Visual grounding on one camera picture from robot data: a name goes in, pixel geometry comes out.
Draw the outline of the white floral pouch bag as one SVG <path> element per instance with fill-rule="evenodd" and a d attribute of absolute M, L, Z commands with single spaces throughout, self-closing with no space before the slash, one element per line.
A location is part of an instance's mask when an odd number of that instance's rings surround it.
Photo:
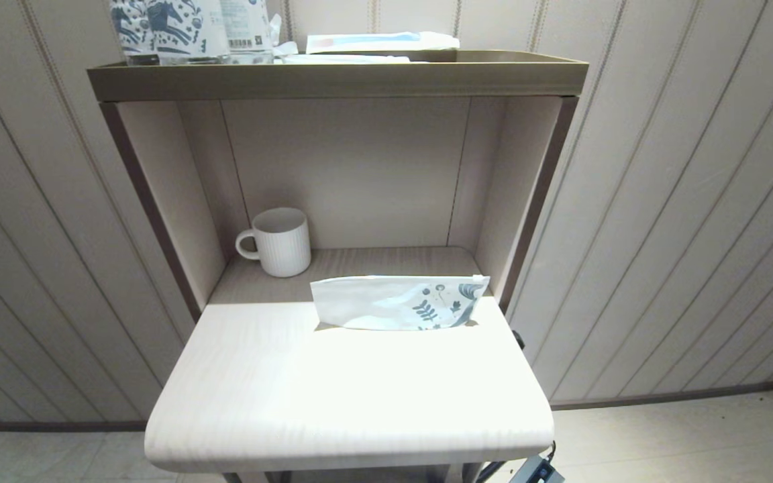
<path fill-rule="evenodd" d="M 490 278 L 359 276 L 322 279 L 310 289 L 320 322 L 371 331 L 429 331 L 463 326 Z"/>

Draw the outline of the white ribbed ceramic mug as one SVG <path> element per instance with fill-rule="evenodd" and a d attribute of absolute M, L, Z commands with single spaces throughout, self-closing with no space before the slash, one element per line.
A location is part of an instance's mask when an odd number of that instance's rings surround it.
<path fill-rule="evenodd" d="M 295 277 L 312 261 L 309 218 L 290 207 L 261 212 L 251 228 L 236 236 L 234 247 L 244 259 L 258 261 L 271 277 Z"/>

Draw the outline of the beige wooden shelf cabinet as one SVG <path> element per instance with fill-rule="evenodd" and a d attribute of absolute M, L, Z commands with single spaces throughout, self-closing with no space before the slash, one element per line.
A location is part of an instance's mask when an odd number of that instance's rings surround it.
<path fill-rule="evenodd" d="M 580 95 L 98 101 L 195 321 L 147 458 L 228 483 L 472 483 L 552 446 L 510 321 Z M 234 247 L 277 207 L 309 218 L 295 277 Z M 429 331 L 328 326 L 310 289 L 475 274 L 470 321 Z"/>

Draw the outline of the white blue toothbrush packet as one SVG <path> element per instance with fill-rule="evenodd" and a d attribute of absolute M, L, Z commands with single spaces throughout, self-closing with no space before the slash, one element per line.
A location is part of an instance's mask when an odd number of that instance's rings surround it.
<path fill-rule="evenodd" d="M 436 32 L 320 34 L 307 37 L 306 53 L 441 51 L 460 48 L 460 40 Z"/>

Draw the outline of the crumpled clear plastic wrapper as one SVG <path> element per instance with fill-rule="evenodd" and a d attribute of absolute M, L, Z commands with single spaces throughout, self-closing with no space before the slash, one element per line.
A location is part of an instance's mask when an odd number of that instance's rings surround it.
<path fill-rule="evenodd" d="M 285 41 L 285 43 L 280 43 L 282 17 L 279 13 L 275 13 L 275 15 L 271 17 L 268 25 L 272 46 L 271 55 L 274 59 L 274 63 L 282 63 L 285 58 L 299 54 L 298 45 L 295 41 Z"/>

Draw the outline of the clear bottle with barcode label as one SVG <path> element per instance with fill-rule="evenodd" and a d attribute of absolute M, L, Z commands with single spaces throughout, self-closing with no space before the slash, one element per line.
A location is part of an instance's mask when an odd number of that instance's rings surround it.
<path fill-rule="evenodd" d="M 219 0 L 230 64 L 273 63 L 273 41 L 266 0 Z"/>

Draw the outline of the grey power inverter box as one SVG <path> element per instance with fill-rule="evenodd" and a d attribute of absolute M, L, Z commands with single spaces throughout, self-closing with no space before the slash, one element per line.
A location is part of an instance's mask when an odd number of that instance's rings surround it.
<path fill-rule="evenodd" d="M 508 483 L 565 483 L 565 479 L 553 467 L 550 458 L 535 455 L 527 458 L 524 464 L 511 474 Z"/>

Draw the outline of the blue patterned package on top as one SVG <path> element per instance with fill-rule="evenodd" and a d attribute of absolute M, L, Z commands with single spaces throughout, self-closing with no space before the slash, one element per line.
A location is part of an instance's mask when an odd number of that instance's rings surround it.
<path fill-rule="evenodd" d="M 148 0 L 147 16 L 160 65 L 229 61 L 221 0 Z"/>

